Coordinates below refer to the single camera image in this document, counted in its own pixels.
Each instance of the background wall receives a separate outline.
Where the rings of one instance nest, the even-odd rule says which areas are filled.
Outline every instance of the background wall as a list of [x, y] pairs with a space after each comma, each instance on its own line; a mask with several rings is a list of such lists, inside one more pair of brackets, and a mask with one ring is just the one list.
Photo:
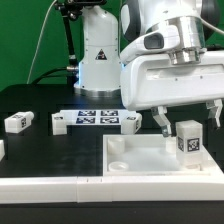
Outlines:
[[[0, 7], [0, 90], [13, 85], [26, 83], [31, 62], [35, 53], [41, 26], [48, 7], [53, 0], [13, 0], [1, 1]], [[223, 0], [218, 0], [224, 9]], [[108, 0], [104, 8], [116, 17], [119, 14], [120, 0]], [[224, 13], [219, 25], [224, 30]], [[72, 23], [74, 44], [78, 59], [83, 57], [81, 20]], [[224, 46], [224, 37], [213, 34], [209, 44]], [[60, 12], [52, 10], [35, 63], [32, 79], [52, 68], [68, 64], [67, 44]], [[64, 79], [47, 82], [65, 82]]]

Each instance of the small white cube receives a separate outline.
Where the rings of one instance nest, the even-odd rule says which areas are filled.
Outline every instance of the small white cube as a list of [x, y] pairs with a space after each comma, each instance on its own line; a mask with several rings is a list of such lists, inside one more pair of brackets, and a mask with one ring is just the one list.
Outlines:
[[67, 135], [67, 125], [63, 114], [52, 114], [52, 128], [53, 135]]
[[31, 125], [33, 118], [32, 112], [18, 112], [5, 119], [5, 131], [18, 134]]
[[121, 134], [133, 135], [142, 126], [142, 115], [137, 113], [135, 116], [126, 117], [121, 121]]
[[176, 123], [176, 156], [184, 166], [202, 163], [202, 124], [196, 121]]

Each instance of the black table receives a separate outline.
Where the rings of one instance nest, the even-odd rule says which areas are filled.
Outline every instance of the black table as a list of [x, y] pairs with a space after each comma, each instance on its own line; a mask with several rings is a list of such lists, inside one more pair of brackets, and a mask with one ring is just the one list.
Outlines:
[[[0, 178], [101, 176], [104, 134], [119, 134], [119, 126], [69, 126], [53, 136], [51, 114], [64, 109], [123, 109], [120, 97], [93, 99], [75, 95], [66, 85], [15, 85], [0, 93], [0, 136], [6, 156]], [[32, 111], [32, 126], [6, 134], [4, 119]], [[142, 111], [138, 134], [161, 133], [150, 111]], [[205, 105], [168, 108], [168, 118], [197, 120], [204, 127], [204, 145], [224, 168], [224, 129], [213, 131]], [[1, 205], [0, 223], [222, 223], [224, 202], [113, 202]]]

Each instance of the white platform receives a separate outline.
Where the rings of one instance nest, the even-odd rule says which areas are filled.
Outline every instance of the white platform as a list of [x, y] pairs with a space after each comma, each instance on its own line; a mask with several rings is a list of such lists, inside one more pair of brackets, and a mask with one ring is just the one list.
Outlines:
[[[110, 155], [108, 139], [117, 137], [125, 138], [124, 151]], [[0, 204], [224, 200], [224, 175], [206, 149], [199, 169], [184, 169], [174, 147], [174, 139], [161, 135], [104, 136], [104, 176], [2, 178]], [[109, 171], [118, 160], [129, 170]]]

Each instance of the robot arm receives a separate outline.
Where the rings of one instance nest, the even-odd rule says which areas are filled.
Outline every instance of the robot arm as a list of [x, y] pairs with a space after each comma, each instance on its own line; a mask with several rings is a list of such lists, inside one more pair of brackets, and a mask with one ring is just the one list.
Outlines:
[[[167, 107], [205, 102], [209, 118], [219, 127], [224, 53], [206, 52], [201, 21], [201, 15], [208, 12], [214, 17], [219, 14], [216, 1], [138, 0], [134, 6], [137, 13], [131, 3], [133, 0], [127, 0], [121, 10], [123, 33], [131, 42], [121, 52], [126, 64], [121, 73], [124, 106], [128, 110], [151, 109], [164, 136], [169, 136], [170, 123], [164, 115]], [[217, 19], [212, 20], [209, 22], [215, 25]], [[168, 32], [171, 27], [176, 28], [174, 35]], [[153, 45], [157, 48], [147, 49]]]

